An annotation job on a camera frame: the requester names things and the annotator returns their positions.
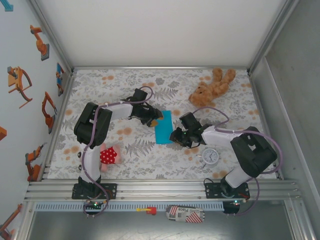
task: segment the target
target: table surface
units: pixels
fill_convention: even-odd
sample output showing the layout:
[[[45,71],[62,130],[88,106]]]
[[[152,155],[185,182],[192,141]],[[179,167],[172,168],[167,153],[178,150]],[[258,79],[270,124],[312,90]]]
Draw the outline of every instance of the table surface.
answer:
[[[48,178],[79,177],[78,166],[81,161],[77,153],[81,149],[73,129],[88,102],[118,102],[132,96],[135,88],[149,86],[155,96],[148,103],[162,111],[170,110],[174,127],[182,127],[179,117],[197,109],[189,102],[189,95],[201,80],[210,83],[212,79],[212,69],[78,70],[69,93]],[[228,92],[214,99],[212,105],[231,119],[223,128],[239,130],[254,126],[263,131],[245,69],[236,70],[236,77]],[[225,120],[220,113],[211,109],[200,110],[195,116],[202,125],[215,125]],[[155,129],[142,125],[137,119],[111,122],[104,142],[107,147],[115,144],[121,147],[122,163],[109,165],[108,171],[101,174],[103,179],[217,179],[239,165],[234,152],[225,147],[201,145],[186,149],[175,143],[156,144]],[[213,168],[204,166],[201,158],[197,156],[208,147],[219,153],[219,162]],[[276,178],[276,175],[273,173],[259,177]]]

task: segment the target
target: blue sponge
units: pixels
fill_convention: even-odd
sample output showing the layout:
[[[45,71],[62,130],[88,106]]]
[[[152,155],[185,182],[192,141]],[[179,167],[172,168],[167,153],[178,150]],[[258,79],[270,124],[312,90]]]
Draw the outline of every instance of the blue sponge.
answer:
[[[155,126],[155,143],[156,144],[173,144],[170,141],[170,135],[174,131],[171,111],[162,111],[163,120],[157,119],[158,125]]]

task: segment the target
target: purple cable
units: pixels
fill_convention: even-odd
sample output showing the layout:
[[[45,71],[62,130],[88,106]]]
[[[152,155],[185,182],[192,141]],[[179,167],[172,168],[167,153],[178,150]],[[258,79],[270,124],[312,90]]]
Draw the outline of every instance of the purple cable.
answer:
[[[85,167],[85,155],[86,155],[87,149],[92,145],[92,143],[94,142],[94,138],[95,138],[98,112],[99,112],[99,110],[100,110],[101,108],[104,108],[104,107],[111,107],[111,106],[120,105],[120,104],[143,104],[143,103],[149,101],[149,100],[151,99],[151,97],[153,96],[154,91],[153,91],[152,88],[149,87],[149,86],[142,86],[142,87],[140,87],[139,89],[143,89],[143,88],[148,88],[148,89],[151,90],[151,95],[150,95],[150,97],[147,98],[146,100],[143,100],[143,101],[124,101],[124,102],[119,101],[119,102],[114,102],[114,103],[111,103],[111,104],[108,104],[108,105],[100,105],[100,106],[98,106],[98,107],[96,108],[96,110],[95,110],[94,119],[93,119],[93,126],[92,126],[91,140],[90,140],[90,142],[88,143],[88,145],[86,145],[86,146],[84,147],[84,149],[83,149],[83,154],[82,154],[82,159],[81,159],[81,165],[82,165],[84,174],[87,176],[87,178],[88,178],[91,182],[93,182],[97,187],[99,187],[99,188],[103,191],[103,193],[104,193],[104,195],[105,195],[105,197],[106,197],[106,199],[105,199],[105,200],[106,200],[105,206],[103,207],[103,209],[102,209],[100,212],[98,212],[98,213],[95,214],[95,215],[92,215],[93,218],[94,218],[95,216],[98,216],[98,215],[102,214],[102,213],[106,210],[106,208],[107,208],[107,206],[108,206],[108,203],[109,203],[107,191],[106,191],[99,183],[97,183],[95,180],[93,180],[92,177],[90,177],[90,175],[87,173],[87,170],[86,170],[86,167]],[[89,204],[90,204],[89,202],[88,202],[87,204],[85,204],[85,205],[83,206],[83,209],[82,209],[83,213],[86,214],[86,215],[88,215],[87,212],[86,212],[86,207],[87,207]]]
[[[283,159],[284,159],[283,152],[282,152],[280,146],[278,145],[278,143],[275,140],[273,140],[270,136],[268,136],[268,135],[266,135],[266,134],[264,134],[262,132],[258,132],[258,131],[250,131],[250,130],[235,130],[235,131],[233,131],[233,130],[223,130],[221,128],[217,128],[218,126],[221,126],[222,124],[225,124],[225,123],[229,122],[230,118],[223,111],[221,111],[221,110],[219,110],[219,109],[217,109],[215,107],[211,107],[211,106],[200,107],[197,110],[195,110],[193,112],[193,114],[196,113],[197,111],[201,110],[201,109],[213,109],[213,110],[218,111],[219,113],[221,113],[223,116],[226,117],[225,121],[218,123],[214,127],[217,132],[225,133],[225,134],[255,134],[255,135],[259,135],[259,136],[262,136],[262,137],[270,140],[274,144],[274,146],[278,149],[278,152],[279,152],[279,164],[274,169],[272,169],[270,171],[264,171],[261,174],[273,174],[273,173],[275,173],[276,171],[278,171],[282,167],[282,165],[284,163],[284,161],[283,161]]]
[[[240,212],[240,213],[237,213],[237,214],[235,214],[235,216],[242,216],[242,215],[248,214],[249,212],[251,212],[251,210],[257,204],[259,196],[260,196],[260,185],[259,185],[259,182],[258,182],[258,180],[256,178],[254,178],[254,180],[255,180],[256,186],[257,186],[257,193],[256,193],[256,197],[255,197],[255,200],[254,200],[253,204],[247,210],[245,210],[243,212]]]

